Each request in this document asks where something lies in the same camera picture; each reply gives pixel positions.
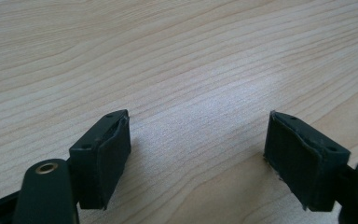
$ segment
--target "black bracket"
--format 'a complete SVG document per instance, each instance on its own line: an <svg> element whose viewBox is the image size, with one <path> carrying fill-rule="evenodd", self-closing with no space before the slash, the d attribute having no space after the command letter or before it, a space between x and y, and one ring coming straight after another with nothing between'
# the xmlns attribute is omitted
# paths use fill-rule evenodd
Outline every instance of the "black bracket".
<svg viewBox="0 0 358 224"><path fill-rule="evenodd" d="M264 157L311 211L342 205L340 223L358 223L358 165L350 152L304 121L272 111Z"/></svg>
<svg viewBox="0 0 358 224"><path fill-rule="evenodd" d="M68 161L31 166L21 190L0 199L0 223L79 223L82 209L106 209L131 153L127 110L103 116L70 149Z"/></svg>

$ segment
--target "wooden table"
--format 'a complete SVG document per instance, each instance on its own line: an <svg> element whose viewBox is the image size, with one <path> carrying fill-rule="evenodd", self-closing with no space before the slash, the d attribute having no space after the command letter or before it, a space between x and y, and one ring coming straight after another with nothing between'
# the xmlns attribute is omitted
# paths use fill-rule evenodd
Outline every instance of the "wooden table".
<svg viewBox="0 0 358 224"><path fill-rule="evenodd" d="M0 198L123 108L126 170L81 223L337 223L262 154L275 109L358 162L358 1L0 1Z"/></svg>

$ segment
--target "screw hole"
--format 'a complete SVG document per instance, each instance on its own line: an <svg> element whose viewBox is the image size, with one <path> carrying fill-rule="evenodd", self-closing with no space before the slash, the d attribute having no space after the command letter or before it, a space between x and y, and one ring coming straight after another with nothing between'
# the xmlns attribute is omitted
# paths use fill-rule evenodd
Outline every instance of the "screw hole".
<svg viewBox="0 0 358 224"><path fill-rule="evenodd" d="M91 148L92 147L92 144L83 144L81 145L82 148Z"/></svg>
<svg viewBox="0 0 358 224"><path fill-rule="evenodd" d="M335 147L327 147L330 151L337 151Z"/></svg>
<svg viewBox="0 0 358 224"><path fill-rule="evenodd" d="M57 169L58 164L55 162L49 162L43 165L40 165L39 167L36 168L36 173L39 175L45 175L48 174L50 172L52 172L53 170Z"/></svg>

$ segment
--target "wooden surface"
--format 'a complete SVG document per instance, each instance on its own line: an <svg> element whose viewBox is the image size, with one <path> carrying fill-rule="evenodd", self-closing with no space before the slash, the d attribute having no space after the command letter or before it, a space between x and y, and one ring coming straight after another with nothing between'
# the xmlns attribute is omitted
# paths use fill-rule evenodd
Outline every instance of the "wooden surface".
<svg viewBox="0 0 358 224"><path fill-rule="evenodd" d="M126 170L82 223L337 223L262 153L275 109L358 162L358 1L0 0L0 198L123 108Z"/></svg>

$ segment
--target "light wood tabletop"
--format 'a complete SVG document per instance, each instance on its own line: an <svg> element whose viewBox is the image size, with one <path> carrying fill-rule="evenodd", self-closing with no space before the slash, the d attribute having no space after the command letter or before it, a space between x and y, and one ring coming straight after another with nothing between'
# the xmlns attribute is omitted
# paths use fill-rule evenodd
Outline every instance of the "light wood tabletop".
<svg viewBox="0 0 358 224"><path fill-rule="evenodd" d="M81 223L337 223L263 150L277 110L358 162L358 1L0 0L0 198L119 109L132 153Z"/></svg>

